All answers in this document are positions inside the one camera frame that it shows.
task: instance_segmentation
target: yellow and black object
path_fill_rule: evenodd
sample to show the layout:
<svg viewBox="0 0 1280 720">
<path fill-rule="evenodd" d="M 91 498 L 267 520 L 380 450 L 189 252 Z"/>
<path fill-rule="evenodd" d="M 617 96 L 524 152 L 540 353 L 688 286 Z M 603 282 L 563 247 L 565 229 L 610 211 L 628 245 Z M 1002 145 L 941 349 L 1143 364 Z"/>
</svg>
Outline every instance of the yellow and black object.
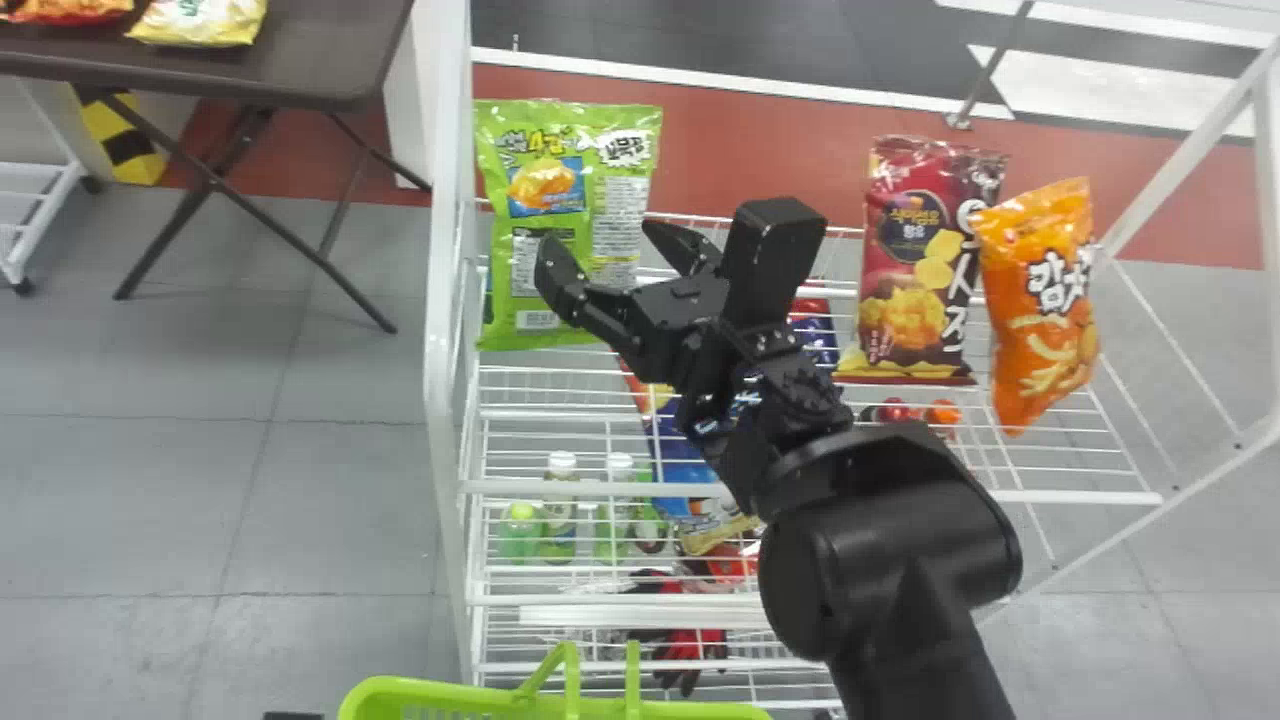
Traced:
<svg viewBox="0 0 1280 720">
<path fill-rule="evenodd" d="M 111 176 L 119 182 L 133 184 L 157 183 L 166 160 L 156 154 L 151 138 L 101 102 L 104 96 L 113 95 L 136 111 L 138 99 L 120 87 L 72 87 L 81 104 L 84 127 L 111 161 Z"/>
</svg>

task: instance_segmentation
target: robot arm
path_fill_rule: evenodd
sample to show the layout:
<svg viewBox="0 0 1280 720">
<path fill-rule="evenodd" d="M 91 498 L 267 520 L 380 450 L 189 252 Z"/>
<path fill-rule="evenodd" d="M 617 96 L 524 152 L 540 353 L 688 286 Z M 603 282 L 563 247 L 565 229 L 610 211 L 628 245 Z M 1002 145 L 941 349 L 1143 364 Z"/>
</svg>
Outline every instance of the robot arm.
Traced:
<svg viewBox="0 0 1280 720">
<path fill-rule="evenodd" d="M 1012 525 L 923 423 L 855 425 L 787 324 L 826 227 L 795 199 L 751 201 L 723 254 L 694 231 L 645 222 L 680 278 L 594 287 L 545 241 L 534 282 L 640 380 L 682 393 L 677 427 L 768 524 L 769 624 L 792 652 L 827 664 L 850 717 L 1012 719 L 970 615 L 1021 578 Z M 748 383 L 760 402 L 727 418 Z"/>
</svg>

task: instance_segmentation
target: shopping basket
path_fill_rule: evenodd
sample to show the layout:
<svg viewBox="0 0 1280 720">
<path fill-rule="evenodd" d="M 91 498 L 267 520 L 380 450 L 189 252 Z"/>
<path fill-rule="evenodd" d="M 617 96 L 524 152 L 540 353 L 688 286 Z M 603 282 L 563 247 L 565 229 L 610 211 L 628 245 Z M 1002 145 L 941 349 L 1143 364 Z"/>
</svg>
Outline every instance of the shopping basket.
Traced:
<svg viewBox="0 0 1280 720">
<path fill-rule="evenodd" d="M 539 689 L 561 665 L 564 694 Z M 562 642 L 532 676 L 513 691 L 474 688 L 415 678 L 370 678 L 342 702 L 338 720 L 404 720 L 434 717 L 434 712 L 462 717 L 511 720 L 768 720 L 749 705 L 712 702 L 653 702 L 640 700 L 640 643 L 627 643 L 626 689 L 621 698 L 581 697 L 577 646 Z"/>
</svg>

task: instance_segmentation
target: basket handle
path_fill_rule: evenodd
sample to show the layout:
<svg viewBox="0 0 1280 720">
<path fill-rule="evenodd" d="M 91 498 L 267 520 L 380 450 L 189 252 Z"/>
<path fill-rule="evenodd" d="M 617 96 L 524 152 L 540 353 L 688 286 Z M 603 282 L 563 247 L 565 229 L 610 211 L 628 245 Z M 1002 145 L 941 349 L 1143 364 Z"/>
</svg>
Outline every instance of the basket handle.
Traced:
<svg viewBox="0 0 1280 720">
<path fill-rule="evenodd" d="M 640 643 L 627 641 L 627 680 L 623 694 L 626 720 L 640 720 Z"/>
<path fill-rule="evenodd" d="M 564 665 L 564 720 L 577 720 L 579 697 L 582 694 L 582 675 L 579 670 L 577 646 L 571 642 L 562 642 L 552 648 L 543 664 L 534 670 L 527 680 L 516 689 L 516 698 L 532 706 L 538 691 L 552 676 L 557 667 Z"/>
</svg>

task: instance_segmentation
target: bottle cap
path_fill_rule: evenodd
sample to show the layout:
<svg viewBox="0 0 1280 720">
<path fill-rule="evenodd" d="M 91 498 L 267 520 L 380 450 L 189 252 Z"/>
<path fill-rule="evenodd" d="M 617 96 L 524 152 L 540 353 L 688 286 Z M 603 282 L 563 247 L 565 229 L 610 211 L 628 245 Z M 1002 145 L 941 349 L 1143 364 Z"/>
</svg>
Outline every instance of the bottle cap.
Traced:
<svg viewBox="0 0 1280 720">
<path fill-rule="evenodd" d="M 611 452 L 609 454 L 609 461 L 608 461 L 607 466 L 609 469 L 609 475 L 611 477 L 612 475 L 623 475 L 623 474 L 631 473 L 635 469 L 636 461 L 635 461 L 635 459 L 632 459 L 626 452 Z"/>
<path fill-rule="evenodd" d="M 557 450 L 547 456 L 547 469 L 553 473 L 572 473 L 577 470 L 577 456 L 567 450 Z"/>
<path fill-rule="evenodd" d="M 538 515 L 538 511 L 527 502 L 512 502 L 511 507 L 507 509 L 507 514 L 511 515 L 512 520 L 532 520 Z"/>
</svg>

